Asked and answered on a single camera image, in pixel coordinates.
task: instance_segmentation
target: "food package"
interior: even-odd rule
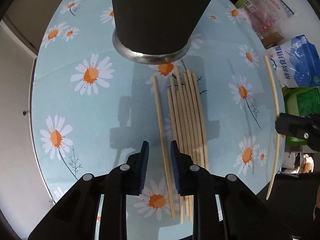
[[[318,87],[320,59],[305,35],[267,50],[282,87]]]
[[[245,0],[239,13],[259,37],[294,15],[282,0]]]

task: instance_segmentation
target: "table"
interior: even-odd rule
[[[228,0],[212,0],[182,60],[141,65],[112,45],[111,0],[63,0],[36,63],[32,127],[45,182],[57,201],[85,173],[108,173],[150,145],[143,195],[127,198],[129,239],[180,239],[192,233],[168,205],[152,76],[158,80],[166,140],[172,138],[166,88],[173,65],[198,76],[210,172],[237,174],[258,193],[274,161],[275,111],[266,51]],[[280,85],[280,111],[284,111]],[[281,141],[278,168],[282,163]],[[175,195],[178,209],[178,195]]]

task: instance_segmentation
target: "wooden stick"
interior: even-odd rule
[[[188,95],[189,107],[190,107],[190,114],[191,114],[191,121],[192,121],[192,130],[193,130],[193,138],[195,140],[195,151],[196,151],[196,158],[193,159],[193,163],[200,166],[200,151],[199,151],[199,140],[198,140],[198,132],[197,132],[197,124],[196,124],[196,115],[195,110],[192,103],[192,96],[189,86],[189,80],[186,73],[183,73],[183,79]]]
[[[178,103],[177,103],[177,94],[174,88],[173,77],[170,77],[170,85],[171,85],[171,94],[172,94],[172,102],[173,102],[173,109],[174,109],[174,117],[176,119],[176,126],[177,126],[177,135],[178,135],[178,147],[179,151],[183,153],[183,142],[182,142],[182,134],[181,134],[181,125],[180,125],[180,118],[179,118],[179,111],[178,111]]]
[[[193,84],[195,86],[199,116],[200,116],[200,122],[201,122],[201,132],[202,132],[202,140],[203,140],[202,143],[203,143],[203,150],[204,150],[204,166],[206,170],[209,170],[207,133],[205,131],[203,108],[202,108],[201,97],[200,97],[200,92],[199,92],[198,83],[197,83],[197,77],[194,72],[192,73],[192,78],[193,78]]]
[[[179,117],[180,117],[180,124],[181,124],[181,129],[184,128],[184,121],[183,121],[183,113],[182,113],[182,105],[181,105],[181,98],[180,98],[180,93],[177,91],[177,102],[178,102],[178,110],[179,110]],[[183,139],[183,148],[185,149],[185,152],[187,152],[187,142],[186,139]],[[184,200],[186,202],[186,215],[189,216],[190,213],[190,208],[189,208],[189,197],[185,196]]]
[[[272,88],[272,94],[273,94],[273,104],[274,104],[274,107],[275,107],[276,118],[278,118],[278,116],[280,115],[280,110],[279,110],[279,101],[278,101],[278,94],[277,94],[277,90],[276,90],[275,79],[273,77],[273,73],[272,73],[272,69],[271,69],[268,57],[264,56],[263,59],[264,59],[264,62],[266,64],[266,67],[267,67],[267,70],[268,70],[268,75],[269,75],[270,84],[271,84],[271,88]],[[276,133],[275,159],[274,159],[274,162],[273,162],[272,176],[271,176],[271,180],[270,180],[270,184],[269,184],[266,200],[268,200],[269,197],[270,197],[272,186],[273,186],[273,183],[275,181],[275,176],[276,176],[276,173],[277,173],[276,169],[277,169],[278,158],[279,158],[279,147],[280,147],[280,134]]]
[[[192,73],[191,73],[190,69],[187,69],[187,75],[188,75],[188,79],[189,79],[193,108],[195,110],[195,115],[196,115],[196,125],[197,125],[199,151],[200,151],[200,166],[204,168],[205,167],[204,166],[204,151],[203,151],[203,143],[202,143],[201,123],[200,123],[200,116],[199,116],[199,109],[198,109],[198,104],[197,104],[195,86],[193,84]]]
[[[166,180],[167,180],[169,201],[170,201],[170,207],[171,207],[171,214],[172,214],[172,218],[175,219],[176,218],[176,211],[174,208],[170,166],[169,166],[169,161],[168,161],[167,144],[165,142],[161,103],[160,103],[160,96],[159,96],[159,90],[158,90],[156,76],[153,76],[153,91],[154,91],[155,101],[156,101],[156,110],[157,110],[157,116],[158,116],[159,132],[160,132],[160,139],[161,139],[161,147],[162,147],[162,154],[163,154],[163,161],[164,161],[165,176],[166,176]]]
[[[188,99],[186,86],[183,86],[182,89],[183,89],[183,95],[184,95],[184,100],[186,102],[186,109],[187,109],[187,119],[188,119],[189,135],[190,135],[190,141],[191,141],[192,160],[193,160],[194,163],[196,163],[196,161],[197,161],[196,146],[195,146],[195,137],[194,137],[194,134],[193,134],[192,118],[191,118],[191,112],[190,112],[189,99]]]
[[[184,145],[183,145],[184,153],[188,154],[192,158],[191,138],[190,138],[190,131],[189,131],[189,123],[188,123],[186,102],[185,102],[185,98],[184,98],[184,94],[183,94],[183,88],[182,88],[182,84],[181,84],[181,80],[180,80],[179,68],[177,66],[175,66],[174,67],[174,71],[176,73],[177,83],[178,83],[178,88],[179,88],[179,92],[177,92],[177,93],[180,94],[179,98],[181,100],[181,103],[178,101],[178,108],[179,108],[180,104],[182,106],[182,117],[183,117],[183,120],[181,120],[180,114],[179,114],[179,116],[180,116],[180,122],[183,122],[184,125],[182,125],[181,128],[183,129],[183,126],[184,126],[184,129],[185,129],[185,137],[184,137],[184,133],[182,132],[182,138],[183,138],[183,143],[184,143]],[[190,197],[188,197],[188,203],[189,203],[189,207],[187,207],[187,202],[186,202],[186,209],[189,209],[189,214],[192,214],[192,201],[191,201]]]
[[[176,119],[174,116],[173,101],[172,101],[170,89],[167,89],[167,95],[168,95],[169,114],[170,114],[170,120],[171,120],[172,138],[178,143]],[[183,197],[179,196],[179,202],[180,202],[180,223],[183,224],[184,223]]]

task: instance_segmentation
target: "green package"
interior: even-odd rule
[[[320,114],[320,88],[295,88],[288,92],[284,98],[287,114],[306,116],[311,113]],[[288,145],[307,145],[306,140],[286,137]]]

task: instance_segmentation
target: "white daisy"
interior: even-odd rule
[[[109,10],[107,10],[107,11],[103,11],[103,14],[100,15],[100,18],[101,18],[100,20],[103,21],[102,23],[106,23],[106,22],[112,20],[111,21],[112,25],[116,25],[112,7],[109,7]]]
[[[98,54],[92,54],[90,64],[88,64],[85,59],[83,64],[79,64],[75,68],[77,71],[81,72],[81,74],[72,75],[70,81],[80,80],[75,87],[75,91],[81,89],[80,95],[83,95],[86,90],[87,94],[91,95],[92,89],[95,94],[98,94],[98,87],[96,83],[105,88],[110,87],[110,84],[104,80],[113,78],[112,73],[114,70],[110,69],[112,63],[108,63],[110,57],[105,57],[105,59],[97,63],[98,57]]]
[[[67,192],[67,190],[65,192],[63,192],[61,190],[61,188],[58,187],[57,190],[54,190],[53,193],[57,196],[58,199],[62,198],[62,196]]]
[[[57,153],[58,159],[61,159],[60,154],[62,157],[65,157],[65,152],[70,152],[70,148],[68,147],[73,145],[73,142],[66,138],[65,136],[72,131],[72,126],[70,124],[66,125],[62,128],[64,124],[64,117],[58,118],[56,115],[54,117],[54,125],[50,116],[48,116],[47,120],[45,121],[49,132],[46,130],[40,130],[42,134],[41,140],[44,142],[42,148],[45,149],[45,153],[48,153],[50,150],[50,159],[54,158],[55,153]]]
[[[207,16],[208,16],[209,19],[213,20],[214,22],[221,23],[221,19],[216,17],[214,14],[209,14],[208,13]]]
[[[258,164],[260,164],[261,166],[266,164],[267,159],[268,159],[267,155],[268,155],[267,150],[266,149],[262,149],[258,154]]]
[[[238,175],[243,171],[243,174],[246,175],[248,167],[252,167],[252,160],[256,157],[256,150],[260,147],[259,144],[255,144],[256,136],[249,136],[243,138],[243,141],[239,143],[239,147],[242,150],[242,153],[238,155],[236,164],[234,167],[240,164],[240,169]]]
[[[168,215],[171,215],[171,208],[169,203],[169,194],[167,192],[167,186],[164,177],[160,180],[159,186],[150,180],[152,190],[146,186],[142,191],[142,195],[136,196],[142,202],[134,204],[134,207],[141,208],[138,213],[147,212],[143,217],[148,218],[156,211],[156,218],[162,219],[162,211],[165,211]],[[175,200],[179,199],[178,195],[175,194]],[[179,204],[174,203],[175,210],[179,210]]]
[[[69,39],[73,39],[73,35],[77,35],[78,31],[79,31],[79,28],[72,27],[72,28],[65,31],[62,39],[66,40],[66,41],[68,41]]]
[[[153,84],[152,77],[156,76],[159,91],[162,92],[167,84],[167,81],[170,76],[174,73],[174,66],[180,66],[181,64],[178,61],[161,64],[161,65],[149,65],[149,68],[157,70],[147,81],[146,84]],[[153,86],[151,86],[150,92],[153,93]]]
[[[241,15],[237,8],[230,6],[230,8],[227,9],[226,14],[228,15],[229,20],[232,21],[233,23],[235,23],[236,21],[240,23]]]
[[[239,47],[240,49],[240,56],[245,58],[245,62],[252,68],[259,67],[258,63],[259,62],[259,57],[256,55],[254,52],[254,49],[250,49],[247,45],[241,45]]]
[[[171,128],[171,120],[169,118],[164,118],[164,135],[168,141],[172,141],[172,128]]]
[[[201,34],[192,34],[190,36],[191,39],[191,46],[195,49],[199,49],[200,46],[198,45],[198,43],[202,44],[203,40],[201,39]]]
[[[247,78],[244,76],[232,76],[236,85],[229,84],[229,87],[232,89],[231,94],[234,96],[232,99],[236,104],[240,103],[240,109],[243,109],[243,105],[246,104],[246,101],[253,101],[253,93],[250,92],[252,85],[247,83]]]
[[[80,2],[82,2],[83,0],[74,0],[71,1],[70,3],[68,3],[68,5],[65,5],[62,10],[61,13],[64,14],[67,11],[71,11],[72,9],[78,8]]]
[[[69,25],[64,26],[67,22],[60,23],[58,26],[55,25],[53,28],[49,28],[48,32],[44,35],[40,47],[44,45],[46,48],[50,42],[54,42],[56,37],[62,34],[62,31],[69,27]]]

